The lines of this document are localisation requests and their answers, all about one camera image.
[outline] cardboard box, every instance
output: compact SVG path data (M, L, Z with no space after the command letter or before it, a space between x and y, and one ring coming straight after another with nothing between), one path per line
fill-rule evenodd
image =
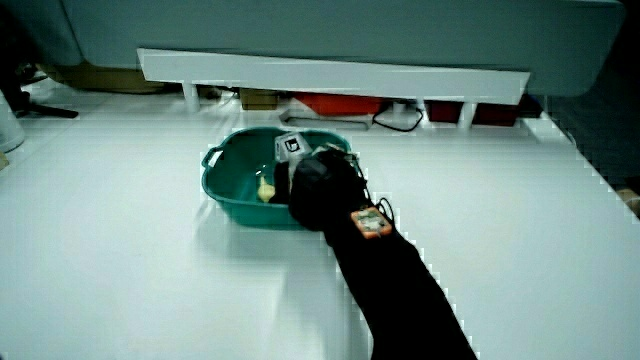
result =
M273 90L240 89L243 110L275 110L278 95Z

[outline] cable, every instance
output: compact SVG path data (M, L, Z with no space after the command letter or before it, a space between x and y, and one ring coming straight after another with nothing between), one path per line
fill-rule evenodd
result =
M369 192L369 187L367 186L367 179L364 178L364 173L362 172L362 169L360 168L360 163L359 163L358 159L352 160L352 163L355 165L356 170L358 172L358 175L362 178L362 185L364 187L364 192L366 193L367 199L369 201L371 201L371 193ZM387 209L383 206L383 203L387 204L387 207L389 208L388 212L387 212ZM378 203L374 204L374 206L381 213L386 215L389 218L389 220L391 222L391 225L393 225L395 227L395 214L393 213L393 208L391 207L391 203L389 202L389 200L387 200L387 198L383 197L380 200L378 200Z
M387 204L387 207L389 208L389 213L387 213L387 209L385 209L385 207L382 205L383 202ZM378 201L378 203L376 204L376 208L378 210L380 210L381 213L387 215L389 220L391 220L391 225L395 226L396 217L393 214L393 208L391 207L391 203L389 202L389 200L387 200L387 198L385 198L385 197L381 198Z
M383 106L380 111L378 111L375 115L373 115L373 118L371 119L371 121L374 124L378 124L378 125L380 125L380 126L382 126L384 128L390 129L390 130L395 130L395 131L400 131L400 132L412 132L413 130L415 130L418 127L418 124L420 124L420 121L422 121L422 119L424 118L424 113L420 109L416 109L416 112L420 113L420 118L418 119L418 121L416 121L415 125L413 125L409 129L396 128L396 127L393 127L393 126L389 126L389 125L383 124L383 123L379 122L378 120L376 120L376 117L378 117L378 115L382 114L383 112L387 111L388 108L389 108L389 104L387 104L386 106Z

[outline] floor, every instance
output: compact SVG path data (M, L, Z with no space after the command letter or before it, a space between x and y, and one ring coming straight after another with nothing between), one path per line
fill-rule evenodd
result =
M615 190L640 176L640 70L633 50L640 35L637 5L594 86L574 98L550 98L549 112L576 141L580 152Z

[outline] red object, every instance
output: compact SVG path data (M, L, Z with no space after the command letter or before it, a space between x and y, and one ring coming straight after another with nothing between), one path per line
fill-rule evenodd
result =
M455 101L427 101L429 121L457 123L462 110L461 102Z
M382 98L352 95L295 93L294 98L322 116L354 116L375 114Z
M478 104L473 116L474 125L513 126L522 108L519 105ZM427 101L429 121L457 123L463 103L455 101Z

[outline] red box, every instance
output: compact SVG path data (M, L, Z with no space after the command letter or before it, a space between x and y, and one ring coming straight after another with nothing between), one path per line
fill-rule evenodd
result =
M295 93L294 98L322 116L355 116L375 114L382 98L352 95Z

